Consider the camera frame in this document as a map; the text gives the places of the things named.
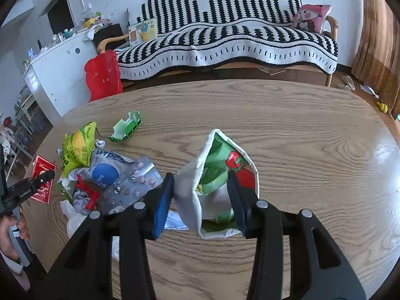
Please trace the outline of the white blue plastic wrapper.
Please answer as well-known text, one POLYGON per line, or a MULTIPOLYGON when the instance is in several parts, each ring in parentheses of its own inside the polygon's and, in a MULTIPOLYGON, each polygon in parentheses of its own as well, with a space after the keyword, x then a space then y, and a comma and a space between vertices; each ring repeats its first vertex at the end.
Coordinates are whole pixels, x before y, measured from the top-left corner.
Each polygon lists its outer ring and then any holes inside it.
POLYGON ((94 148, 89 166, 73 169, 68 174, 68 178, 70 181, 77 181, 79 176, 83 181, 93 181, 102 189, 107 189, 134 163, 134 159, 116 152, 94 148))

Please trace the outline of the white cabinet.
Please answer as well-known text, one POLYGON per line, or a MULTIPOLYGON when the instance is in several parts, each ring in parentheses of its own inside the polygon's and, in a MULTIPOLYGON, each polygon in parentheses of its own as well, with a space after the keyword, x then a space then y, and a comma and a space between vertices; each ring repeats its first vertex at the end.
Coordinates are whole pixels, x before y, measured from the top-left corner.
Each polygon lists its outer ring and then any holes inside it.
POLYGON ((84 30, 40 53, 25 70, 23 78, 51 124, 89 101, 84 66, 96 56, 84 30))

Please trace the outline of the silver pill blister pack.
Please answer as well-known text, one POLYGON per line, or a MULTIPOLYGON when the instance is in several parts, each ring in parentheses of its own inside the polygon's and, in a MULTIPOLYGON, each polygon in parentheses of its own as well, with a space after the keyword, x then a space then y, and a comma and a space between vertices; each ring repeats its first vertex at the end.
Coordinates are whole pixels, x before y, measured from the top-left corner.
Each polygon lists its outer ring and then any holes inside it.
POLYGON ((105 215, 123 211, 160 186, 163 180, 150 158, 142 156, 103 192, 98 199, 98 210, 105 215))

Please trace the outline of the black white striped sofa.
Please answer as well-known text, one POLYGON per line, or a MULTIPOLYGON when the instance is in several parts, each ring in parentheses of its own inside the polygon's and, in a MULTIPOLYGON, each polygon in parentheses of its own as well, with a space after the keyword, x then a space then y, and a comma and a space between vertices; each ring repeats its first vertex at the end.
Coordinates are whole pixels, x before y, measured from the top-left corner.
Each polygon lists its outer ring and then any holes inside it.
POLYGON ((169 71, 213 69, 231 62, 267 67, 309 65, 331 77, 338 65, 337 22, 321 33, 291 28, 301 0, 145 0, 128 23, 156 19, 157 38, 120 47, 121 78, 141 81, 169 71))

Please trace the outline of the red plastic scrap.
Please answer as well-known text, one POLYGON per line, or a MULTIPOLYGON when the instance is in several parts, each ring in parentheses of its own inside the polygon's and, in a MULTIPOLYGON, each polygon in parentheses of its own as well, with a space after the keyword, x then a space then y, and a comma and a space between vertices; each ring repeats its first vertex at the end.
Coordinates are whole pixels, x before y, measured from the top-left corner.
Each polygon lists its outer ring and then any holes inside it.
POLYGON ((96 202, 100 198, 100 192, 89 187, 80 175, 77 176, 72 203, 76 210, 92 212, 96 208, 96 202))

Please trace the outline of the yellow toy on floor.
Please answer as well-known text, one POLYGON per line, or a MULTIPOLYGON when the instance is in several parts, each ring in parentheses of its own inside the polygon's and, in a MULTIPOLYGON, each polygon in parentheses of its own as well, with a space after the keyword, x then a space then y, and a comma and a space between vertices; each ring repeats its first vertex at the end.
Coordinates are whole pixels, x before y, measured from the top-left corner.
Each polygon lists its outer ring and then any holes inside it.
POLYGON ((376 104, 377 104, 379 110, 380 110, 382 113, 386 114, 386 113, 388 112, 389 107, 388 107, 387 104, 382 103, 382 102, 379 102, 379 101, 377 101, 376 104))

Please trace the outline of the red paper packet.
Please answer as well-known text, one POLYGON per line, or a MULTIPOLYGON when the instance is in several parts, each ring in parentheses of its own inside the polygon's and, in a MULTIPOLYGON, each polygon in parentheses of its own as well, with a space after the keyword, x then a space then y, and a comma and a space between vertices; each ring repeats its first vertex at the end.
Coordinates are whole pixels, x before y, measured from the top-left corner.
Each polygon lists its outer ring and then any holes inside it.
POLYGON ((54 178, 45 175, 48 171, 56 173, 57 166, 43 157, 36 155, 33 161, 32 178, 39 178, 40 187, 30 198, 45 205, 49 205, 54 178))

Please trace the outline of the brown curtain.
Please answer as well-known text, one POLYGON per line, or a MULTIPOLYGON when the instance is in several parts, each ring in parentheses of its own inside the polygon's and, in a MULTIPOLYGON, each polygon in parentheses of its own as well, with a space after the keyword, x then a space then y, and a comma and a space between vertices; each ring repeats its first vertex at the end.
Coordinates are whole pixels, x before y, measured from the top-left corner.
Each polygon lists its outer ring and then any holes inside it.
POLYGON ((363 28, 352 75, 399 114, 399 21, 385 0, 363 0, 363 28))

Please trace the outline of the black side cabinet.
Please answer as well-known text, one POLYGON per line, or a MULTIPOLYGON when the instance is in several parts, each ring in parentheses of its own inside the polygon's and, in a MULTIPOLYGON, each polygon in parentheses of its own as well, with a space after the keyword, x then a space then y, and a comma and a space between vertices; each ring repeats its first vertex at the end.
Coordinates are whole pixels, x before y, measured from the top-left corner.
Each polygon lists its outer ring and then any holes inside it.
MULTIPOLYGON (((108 38, 113 38, 113 37, 120 37, 123 36, 123 31, 121 29, 121 25, 119 23, 117 24, 110 24, 108 26, 103 27, 100 29, 93 37, 93 45, 95 47, 98 46, 98 44, 108 38)), ((106 50, 115 50, 119 46, 122 46, 123 44, 126 43, 126 39, 121 39, 119 41, 111 42, 106 45, 106 50)))

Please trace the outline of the pink cartoon pillow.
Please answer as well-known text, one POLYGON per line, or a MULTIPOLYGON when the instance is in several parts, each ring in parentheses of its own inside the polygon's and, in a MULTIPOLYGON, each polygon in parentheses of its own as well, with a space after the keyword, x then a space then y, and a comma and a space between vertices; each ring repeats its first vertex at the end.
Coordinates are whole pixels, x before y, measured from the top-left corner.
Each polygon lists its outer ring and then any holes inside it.
POLYGON ((331 5, 304 4, 293 17, 291 28, 310 33, 321 33, 331 8, 331 5))

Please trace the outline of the colourful picture book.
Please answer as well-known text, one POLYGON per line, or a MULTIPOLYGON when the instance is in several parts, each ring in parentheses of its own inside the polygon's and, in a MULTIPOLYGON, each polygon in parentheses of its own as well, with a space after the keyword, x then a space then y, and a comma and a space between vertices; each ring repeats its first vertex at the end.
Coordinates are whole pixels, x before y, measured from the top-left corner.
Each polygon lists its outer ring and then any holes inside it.
POLYGON ((128 27, 129 46, 151 41, 157 38, 157 21, 155 18, 144 20, 128 27))

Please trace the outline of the white green paper bag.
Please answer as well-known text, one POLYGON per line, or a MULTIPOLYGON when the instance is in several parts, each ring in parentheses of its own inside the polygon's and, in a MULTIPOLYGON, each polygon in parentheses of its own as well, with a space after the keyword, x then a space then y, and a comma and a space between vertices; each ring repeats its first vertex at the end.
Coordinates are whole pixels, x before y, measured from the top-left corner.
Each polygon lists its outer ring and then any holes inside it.
POLYGON ((227 188, 230 171, 236 173, 242 186, 260 194, 253 160, 220 129, 213 129, 201 153, 175 175, 175 207, 187 227, 201 239, 239 234, 227 188))

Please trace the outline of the yellow-green popcorn snack bag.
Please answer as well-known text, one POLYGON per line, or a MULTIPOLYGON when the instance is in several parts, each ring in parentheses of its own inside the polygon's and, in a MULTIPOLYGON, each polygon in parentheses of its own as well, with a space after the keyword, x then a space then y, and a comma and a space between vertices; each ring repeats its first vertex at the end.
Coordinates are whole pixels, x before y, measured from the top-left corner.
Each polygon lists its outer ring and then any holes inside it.
POLYGON ((62 178, 78 167, 90 166, 92 152, 95 148, 96 122, 78 129, 76 132, 64 135, 62 144, 62 178))

